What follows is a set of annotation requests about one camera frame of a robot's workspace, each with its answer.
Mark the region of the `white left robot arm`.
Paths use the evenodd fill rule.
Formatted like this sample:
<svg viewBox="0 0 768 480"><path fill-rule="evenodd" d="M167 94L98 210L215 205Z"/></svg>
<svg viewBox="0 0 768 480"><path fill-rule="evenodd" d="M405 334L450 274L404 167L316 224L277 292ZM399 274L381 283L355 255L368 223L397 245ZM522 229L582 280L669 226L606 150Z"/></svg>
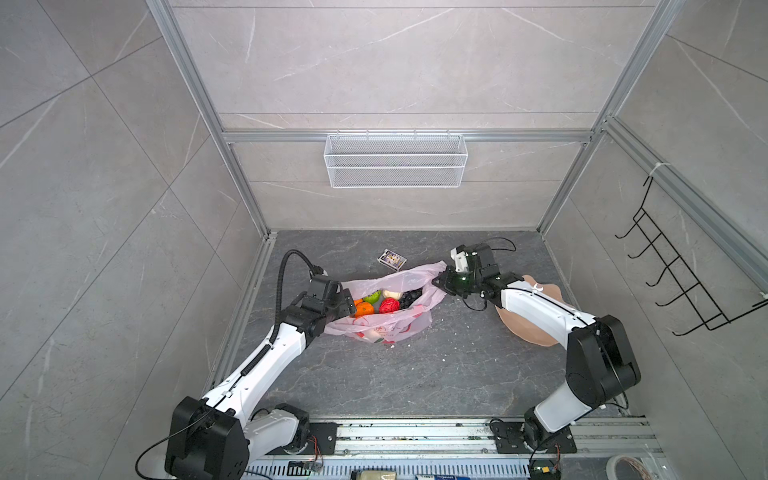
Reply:
<svg viewBox="0 0 768 480"><path fill-rule="evenodd" d="M285 271L292 257L309 270L309 284L283 304ZM257 406L280 374L326 326L355 312L349 290L301 251L292 249L278 271L275 319L267 336L233 373L202 398L175 408L166 439L164 470L176 479L239 479L251 460L274 450L301 452L310 438L308 414L282 403Z"/></svg>

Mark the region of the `dark fake grape bunch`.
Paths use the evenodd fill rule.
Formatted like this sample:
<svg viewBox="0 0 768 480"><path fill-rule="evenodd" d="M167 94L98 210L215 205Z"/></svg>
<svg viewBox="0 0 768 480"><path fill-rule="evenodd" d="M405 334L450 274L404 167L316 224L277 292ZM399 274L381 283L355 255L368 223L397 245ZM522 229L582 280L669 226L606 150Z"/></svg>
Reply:
<svg viewBox="0 0 768 480"><path fill-rule="evenodd" d="M422 296L422 293L422 288L403 293L399 299L400 309L404 310L410 308Z"/></svg>

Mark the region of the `beige fake fruit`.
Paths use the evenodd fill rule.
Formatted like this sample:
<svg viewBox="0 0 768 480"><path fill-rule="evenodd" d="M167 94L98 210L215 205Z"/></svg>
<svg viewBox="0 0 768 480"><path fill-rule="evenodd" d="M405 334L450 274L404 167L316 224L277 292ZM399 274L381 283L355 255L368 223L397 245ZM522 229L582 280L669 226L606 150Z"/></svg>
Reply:
<svg viewBox="0 0 768 480"><path fill-rule="evenodd" d="M403 295L402 292L396 292L396 291L391 291L391 290L383 290L382 291L382 296L384 298L392 298L392 299L395 299L397 301L399 301L401 299L402 295Z"/></svg>

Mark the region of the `pink plastic shopping bag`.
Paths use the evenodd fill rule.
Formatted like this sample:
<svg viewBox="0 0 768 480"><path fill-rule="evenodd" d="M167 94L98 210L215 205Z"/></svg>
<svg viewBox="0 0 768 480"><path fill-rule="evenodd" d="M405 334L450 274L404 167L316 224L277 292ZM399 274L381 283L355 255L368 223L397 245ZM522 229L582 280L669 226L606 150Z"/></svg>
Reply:
<svg viewBox="0 0 768 480"><path fill-rule="evenodd" d="M385 298L374 303L374 313L348 316L329 322L325 333L346 336L367 343L393 344L408 339L428 328L432 323L431 312L446 297L446 293L432 281L447 268L443 261L402 270L384 277L343 282L352 297L362 306L366 297L377 291L400 293L399 308L381 312Z"/></svg>

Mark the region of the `green fake fruit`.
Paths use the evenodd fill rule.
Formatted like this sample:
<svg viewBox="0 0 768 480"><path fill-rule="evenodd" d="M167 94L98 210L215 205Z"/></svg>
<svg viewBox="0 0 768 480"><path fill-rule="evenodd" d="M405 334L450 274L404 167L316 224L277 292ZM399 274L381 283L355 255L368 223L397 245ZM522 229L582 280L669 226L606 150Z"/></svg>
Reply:
<svg viewBox="0 0 768 480"><path fill-rule="evenodd" d="M377 290L377 291L373 292L372 294L365 296L363 298L363 301L366 302L366 303L369 303L371 305L375 305L375 304L377 304L381 300L381 297L382 297L382 291L381 290Z"/></svg>

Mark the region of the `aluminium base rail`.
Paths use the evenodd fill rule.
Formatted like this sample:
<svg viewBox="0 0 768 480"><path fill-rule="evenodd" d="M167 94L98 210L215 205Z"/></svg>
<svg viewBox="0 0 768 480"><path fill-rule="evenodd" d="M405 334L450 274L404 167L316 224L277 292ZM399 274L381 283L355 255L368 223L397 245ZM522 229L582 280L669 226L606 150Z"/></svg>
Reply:
<svg viewBox="0 0 768 480"><path fill-rule="evenodd" d="M583 419L533 450L517 418L319 418L296 443L238 448L212 472L179 479L673 479L642 417Z"/></svg>

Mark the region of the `pink wavy plastic plate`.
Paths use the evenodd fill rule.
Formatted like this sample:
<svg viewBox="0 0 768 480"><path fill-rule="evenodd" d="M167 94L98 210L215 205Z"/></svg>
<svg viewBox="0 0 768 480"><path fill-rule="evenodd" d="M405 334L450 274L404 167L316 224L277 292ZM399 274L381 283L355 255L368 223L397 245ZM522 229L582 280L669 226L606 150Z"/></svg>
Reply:
<svg viewBox="0 0 768 480"><path fill-rule="evenodd" d="M541 293L563 303L562 292L557 285L540 284L530 275L524 275L523 280L529 285L536 287ZM552 347L559 344L550 334L523 316L499 307L496 308L496 311L500 320L509 331L522 340L542 347Z"/></svg>

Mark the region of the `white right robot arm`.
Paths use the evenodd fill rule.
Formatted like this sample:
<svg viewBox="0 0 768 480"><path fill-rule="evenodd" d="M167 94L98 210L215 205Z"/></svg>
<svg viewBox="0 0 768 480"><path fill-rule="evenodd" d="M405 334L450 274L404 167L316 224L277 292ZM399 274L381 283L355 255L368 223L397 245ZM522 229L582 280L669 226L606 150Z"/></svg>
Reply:
<svg viewBox="0 0 768 480"><path fill-rule="evenodd" d="M516 314L551 337L566 351L564 382L530 408L521 427L533 452L561 431L641 381L641 371L622 322L596 317L544 293L513 272L504 273L486 243L460 245L454 261L432 284L465 299L473 294L500 310Z"/></svg>

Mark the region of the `orange fake fruit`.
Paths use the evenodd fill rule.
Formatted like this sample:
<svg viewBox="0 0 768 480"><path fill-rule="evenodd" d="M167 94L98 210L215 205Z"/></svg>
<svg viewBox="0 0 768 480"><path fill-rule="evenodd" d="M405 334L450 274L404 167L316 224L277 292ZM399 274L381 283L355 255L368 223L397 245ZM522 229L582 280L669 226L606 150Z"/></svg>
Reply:
<svg viewBox="0 0 768 480"><path fill-rule="evenodd" d="M367 315L373 315L375 313L376 313L376 310L373 304L368 303L364 300L361 300L355 303L355 313L354 313L355 318L360 318Z"/></svg>

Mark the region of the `red fake fruit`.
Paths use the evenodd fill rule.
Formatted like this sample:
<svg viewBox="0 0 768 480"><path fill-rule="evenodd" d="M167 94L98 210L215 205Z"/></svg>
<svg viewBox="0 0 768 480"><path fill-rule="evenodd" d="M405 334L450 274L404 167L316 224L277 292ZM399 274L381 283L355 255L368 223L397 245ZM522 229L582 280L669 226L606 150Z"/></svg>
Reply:
<svg viewBox="0 0 768 480"><path fill-rule="evenodd" d="M400 302L392 298L384 298L379 305L379 314L390 314L401 309Z"/></svg>

